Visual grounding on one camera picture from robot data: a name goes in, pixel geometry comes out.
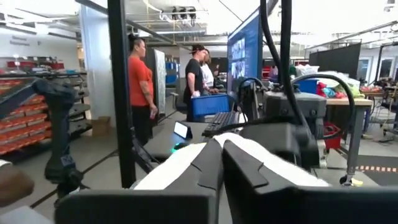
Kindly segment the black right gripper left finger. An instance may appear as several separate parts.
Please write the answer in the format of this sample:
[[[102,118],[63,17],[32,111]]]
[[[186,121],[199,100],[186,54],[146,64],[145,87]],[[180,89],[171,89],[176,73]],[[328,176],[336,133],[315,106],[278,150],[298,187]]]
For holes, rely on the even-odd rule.
[[[214,143],[163,190],[84,190],[55,211],[55,224],[218,224],[222,149]]]

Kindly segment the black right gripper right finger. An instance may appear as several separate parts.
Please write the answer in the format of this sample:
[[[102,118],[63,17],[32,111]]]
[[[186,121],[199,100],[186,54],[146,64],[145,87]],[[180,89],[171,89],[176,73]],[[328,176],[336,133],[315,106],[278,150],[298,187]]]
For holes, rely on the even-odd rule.
[[[332,187],[256,145],[224,142],[232,224],[398,224],[398,188]]]

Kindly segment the plain white towel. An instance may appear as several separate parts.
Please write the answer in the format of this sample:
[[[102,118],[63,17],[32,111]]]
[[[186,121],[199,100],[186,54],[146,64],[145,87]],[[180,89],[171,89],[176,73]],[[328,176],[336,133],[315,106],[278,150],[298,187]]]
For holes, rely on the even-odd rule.
[[[319,179],[290,162],[287,162],[262,147],[256,141],[246,139],[237,134],[224,133],[211,138],[207,143],[191,144],[173,153],[165,162],[150,171],[135,187],[136,190],[163,190],[173,181],[177,180],[189,167],[191,162],[201,153],[206,146],[215,144],[217,149],[222,149],[227,141],[231,141],[239,149],[283,177],[289,182],[299,186],[328,187],[329,183]]]

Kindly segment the grey operator desk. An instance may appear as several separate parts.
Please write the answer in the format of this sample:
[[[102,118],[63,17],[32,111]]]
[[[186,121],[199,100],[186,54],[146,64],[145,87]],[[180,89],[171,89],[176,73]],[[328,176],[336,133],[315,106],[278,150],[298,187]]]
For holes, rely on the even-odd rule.
[[[211,137],[202,136],[202,132],[207,127],[208,123],[185,123],[191,127],[193,137],[191,139],[184,139],[174,133],[174,124],[176,121],[169,120],[155,127],[158,133],[144,145],[144,149],[156,160],[163,162],[167,160],[173,153],[171,149],[180,142],[188,142],[189,145],[206,144]]]

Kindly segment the red plastic bin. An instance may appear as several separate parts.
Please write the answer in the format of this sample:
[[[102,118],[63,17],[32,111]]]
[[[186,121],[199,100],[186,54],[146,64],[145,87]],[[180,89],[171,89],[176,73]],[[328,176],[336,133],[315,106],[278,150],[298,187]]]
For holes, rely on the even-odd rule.
[[[329,152],[330,149],[339,149],[341,143],[340,128],[329,121],[325,121],[323,124],[324,136],[330,136],[325,139],[325,151]]]

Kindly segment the black computer mouse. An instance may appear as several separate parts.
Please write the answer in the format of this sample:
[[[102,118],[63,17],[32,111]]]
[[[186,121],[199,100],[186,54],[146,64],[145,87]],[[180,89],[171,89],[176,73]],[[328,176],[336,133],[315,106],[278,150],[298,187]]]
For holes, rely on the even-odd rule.
[[[177,143],[176,145],[174,145],[174,147],[170,151],[171,151],[171,153],[175,153],[178,150],[180,150],[188,145],[189,145],[188,142],[180,142],[180,143]]]

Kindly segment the cardboard box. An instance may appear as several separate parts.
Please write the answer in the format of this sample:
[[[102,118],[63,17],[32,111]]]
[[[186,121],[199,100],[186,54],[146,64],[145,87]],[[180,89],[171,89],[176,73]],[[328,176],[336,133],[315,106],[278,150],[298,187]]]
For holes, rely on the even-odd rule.
[[[111,129],[110,121],[111,118],[109,116],[99,116],[97,119],[92,119],[92,136],[100,137],[108,135]]]

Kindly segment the colourful cloth pile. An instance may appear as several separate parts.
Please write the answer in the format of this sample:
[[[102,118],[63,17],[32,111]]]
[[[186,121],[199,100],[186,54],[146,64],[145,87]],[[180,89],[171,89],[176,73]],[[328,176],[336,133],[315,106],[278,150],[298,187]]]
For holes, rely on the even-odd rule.
[[[347,86],[353,94],[353,98],[365,98],[365,95],[359,90],[359,85],[347,83]],[[325,98],[347,98],[345,89],[339,83],[335,86],[331,86],[328,83],[324,83],[322,80],[317,82],[316,94]]]

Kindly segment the black keyboard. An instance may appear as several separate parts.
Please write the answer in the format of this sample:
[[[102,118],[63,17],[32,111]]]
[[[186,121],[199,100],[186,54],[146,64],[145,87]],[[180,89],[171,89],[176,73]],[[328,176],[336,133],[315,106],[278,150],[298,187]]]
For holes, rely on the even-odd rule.
[[[211,131],[218,130],[224,126],[235,124],[239,121],[239,112],[220,112],[215,114],[213,119],[208,123],[205,130],[202,132],[202,136],[207,136]]]

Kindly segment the blue plastic crate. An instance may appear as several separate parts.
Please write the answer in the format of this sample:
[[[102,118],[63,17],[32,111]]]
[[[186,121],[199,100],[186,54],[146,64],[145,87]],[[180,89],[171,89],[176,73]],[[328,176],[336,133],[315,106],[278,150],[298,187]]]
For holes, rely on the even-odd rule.
[[[230,110],[228,95],[225,93],[192,98],[191,104],[195,118]]]

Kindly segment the person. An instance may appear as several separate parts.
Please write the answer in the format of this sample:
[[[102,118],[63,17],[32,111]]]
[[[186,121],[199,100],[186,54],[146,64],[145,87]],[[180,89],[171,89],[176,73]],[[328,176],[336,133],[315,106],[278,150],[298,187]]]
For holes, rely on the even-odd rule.
[[[203,72],[201,63],[203,62],[206,54],[206,49],[203,45],[192,46],[192,58],[188,61],[185,67],[186,87],[183,94],[183,102],[187,106],[188,122],[194,122],[192,98],[199,97],[203,93]]]
[[[213,72],[209,68],[210,63],[210,53],[208,49],[205,49],[205,56],[201,62],[201,69],[203,72],[203,96],[210,95],[211,93],[218,93],[219,90],[214,87],[214,76]]]
[[[128,41],[130,55],[127,64],[132,122],[136,138],[144,146],[152,138],[152,120],[158,109],[154,103],[152,71],[142,60],[146,56],[145,42],[134,34],[128,35]]]

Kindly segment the shelf rack with red bins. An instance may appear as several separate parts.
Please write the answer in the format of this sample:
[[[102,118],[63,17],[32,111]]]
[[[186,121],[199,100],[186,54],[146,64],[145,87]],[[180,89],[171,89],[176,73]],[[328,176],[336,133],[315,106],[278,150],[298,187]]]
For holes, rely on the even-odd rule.
[[[92,126],[87,118],[90,105],[85,102],[90,93],[87,89],[86,71],[83,61],[79,68],[67,68],[56,57],[0,58],[0,96],[11,92],[11,88],[29,76],[42,77],[57,83],[67,83],[76,90],[75,103],[70,116],[72,139],[89,131]],[[34,94],[14,111],[0,118],[0,156],[7,160],[30,156],[47,149],[50,141],[50,111],[44,97]]]

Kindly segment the black partition panel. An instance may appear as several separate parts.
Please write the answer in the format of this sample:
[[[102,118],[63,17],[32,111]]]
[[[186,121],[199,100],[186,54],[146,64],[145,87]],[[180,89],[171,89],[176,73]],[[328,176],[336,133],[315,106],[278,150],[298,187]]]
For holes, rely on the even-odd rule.
[[[312,52],[309,54],[309,65],[318,66],[319,72],[334,71],[348,74],[357,80],[361,43],[347,47]]]

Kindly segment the blue screen monitor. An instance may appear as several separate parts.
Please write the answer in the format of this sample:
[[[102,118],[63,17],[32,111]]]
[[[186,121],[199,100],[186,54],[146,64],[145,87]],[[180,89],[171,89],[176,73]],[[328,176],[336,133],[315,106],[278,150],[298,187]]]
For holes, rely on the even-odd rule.
[[[236,91],[245,78],[261,77],[263,33],[259,10],[260,7],[228,36],[227,91]]]

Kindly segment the black frame post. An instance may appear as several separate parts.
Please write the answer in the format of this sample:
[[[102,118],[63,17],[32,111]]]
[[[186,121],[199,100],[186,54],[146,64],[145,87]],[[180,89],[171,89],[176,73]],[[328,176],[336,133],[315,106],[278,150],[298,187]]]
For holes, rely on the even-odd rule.
[[[107,0],[107,2],[121,184],[122,187],[129,188],[136,181],[136,167],[132,153],[124,0]]]

